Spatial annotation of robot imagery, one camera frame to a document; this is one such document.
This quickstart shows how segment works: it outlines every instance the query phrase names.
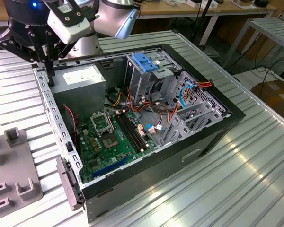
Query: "aluminum workbench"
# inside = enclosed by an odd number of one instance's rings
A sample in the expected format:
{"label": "aluminum workbench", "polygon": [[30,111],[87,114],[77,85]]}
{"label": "aluminum workbench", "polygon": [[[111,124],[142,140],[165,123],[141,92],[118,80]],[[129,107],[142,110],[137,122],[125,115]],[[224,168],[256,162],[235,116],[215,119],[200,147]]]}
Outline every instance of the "aluminum workbench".
{"label": "aluminum workbench", "polygon": [[[204,157],[98,218],[93,226],[284,226],[284,120],[221,67],[172,31],[100,40],[105,52],[170,44],[212,79],[244,120]],[[0,219],[5,226],[87,226],[71,211],[55,159],[55,139],[30,64],[0,51],[0,134],[25,129],[44,196]]]}
{"label": "aluminum workbench", "polygon": [[244,35],[246,34],[249,28],[253,28],[256,31],[253,34],[253,37],[244,47],[242,53],[249,50],[249,48],[252,46],[253,42],[256,40],[256,37],[258,37],[259,34],[265,35],[267,38],[275,41],[281,46],[278,52],[275,54],[275,57],[278,57],[278,55],[281,53],[282,49],[284,48],[284,21],[277,17],[248,19],[242,30],[240,31],[239,35],[237,36],[236,40],[233,42],[230,50],[228,51],[225,61],[223,63],[223,68],[226,68],[226,66],[228,65],[229,61],[232,58],[232,55],[236,51],[238,45],[242,41]]}

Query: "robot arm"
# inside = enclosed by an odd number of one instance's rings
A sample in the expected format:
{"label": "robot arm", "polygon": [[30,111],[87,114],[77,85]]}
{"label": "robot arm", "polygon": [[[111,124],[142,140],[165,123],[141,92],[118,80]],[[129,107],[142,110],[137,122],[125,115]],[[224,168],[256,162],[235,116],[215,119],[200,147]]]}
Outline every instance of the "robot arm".
{"label": "robot arm", "polygon": [[80,1],[66,0],[63,5],[60,0],[3,0],[9,27],[0,34],[0,47],[44,66],[53,86],[53,64],[65,58],[80,38],[92,32],[126,38],[137,16],[133,0],[108,5],[108,0]]}

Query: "table leg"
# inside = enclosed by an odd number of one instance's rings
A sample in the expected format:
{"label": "table leg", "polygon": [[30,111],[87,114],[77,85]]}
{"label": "table leg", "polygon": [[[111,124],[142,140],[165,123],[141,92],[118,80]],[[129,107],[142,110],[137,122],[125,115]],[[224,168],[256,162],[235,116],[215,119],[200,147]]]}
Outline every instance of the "table leg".
{"label": "table leg", "polygon": [[[265,17],[264,18],[270,18],[271,15],[273,14],[273,12],[269,12],[269,13],[266,13]],[[259,32],[258,31],[255,31],[254,34],[252,35],[252,37],[250,38],[250,40],[248,41],[248,43],[245,45],[245,47],[243,48],[242,50],[242,54],[248,50],[250,48],[250,46],[253,44],[253,42],[256,40],[257,36],[259,35]]]}
{"label": "table leg", "polygon": [[233,53],[236,51],[238,45],[240,44],[241,40],[243,39],[245,33],[247,32],[247,30],[249,29],[249,22],[250,20],[248,19],[245,23],[245,25],[243,26],[242,30],[240,31],[238,37],[236,38],[236,40],[234,41],[234,43],[232,44],[230,50],[228,51],[227,55],[226,55],[226,58],[225,58],[225,61],[222,65],[222,67],[225,69],[228,62],[230,61]]}
{"label": "table leg", "polygon": [[205,45],[206,44],[207,39],[208,39],[210,33],[212,32],[215,23],[217,22],[218,17],[219,17],[219,15],[214,15],[210,18],[210,21],[207,25],[207,28],[206,28],[203,36],[202,36],[202,39],[201,39],[199,45]]}

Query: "blue plastic clip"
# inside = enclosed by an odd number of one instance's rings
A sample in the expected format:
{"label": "blue plastic clip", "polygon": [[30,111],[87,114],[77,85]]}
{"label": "blue plastic clip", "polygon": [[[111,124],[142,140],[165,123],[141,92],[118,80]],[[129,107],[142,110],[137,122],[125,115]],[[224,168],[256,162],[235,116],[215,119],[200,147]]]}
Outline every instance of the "blue plastic clip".
{"label": "blue plastic clip", "polygon": [[150,72],[158,69],[158,66],[154,65],[144,53],[133,54],[133,59],[139,66],[141,66],[143,72]]}

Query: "blue cable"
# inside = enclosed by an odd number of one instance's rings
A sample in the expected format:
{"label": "blue cable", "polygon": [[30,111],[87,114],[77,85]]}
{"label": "blue cable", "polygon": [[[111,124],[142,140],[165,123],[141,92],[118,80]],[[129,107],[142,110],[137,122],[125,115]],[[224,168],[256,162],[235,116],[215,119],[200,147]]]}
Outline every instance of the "blue cable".
{"label": "blue cable", "polygon": [[181,105],[185,108],[186,106],[185,106],[185,104],[184,104],[184,102],[183,102],[183,100],[182,100],[182,91],[183,91],[183,89],[186,89],[186,88],[193,88],[192,86],[186,86],[186,87],[183,87],[181,90],[180,90],[180,93],[179,93],[179,100],[180,100],[180,103],[181,103]]}
{"label": "blue cable", "polygon": [[147,124],[147,125],[144,127],[144,130],[146,130],[146,129],[149,128],[149,127],[154,127],[154,128],[155,128],[155,126],[153,126],[153,125],[151,125],[151,124]]}
{"label": "blue cable", "polygon": [[144,129],[147,130],[147,128],[149,128],[149,127],[153,127],[152,124],[147,124],[147,125],[144,127]]}

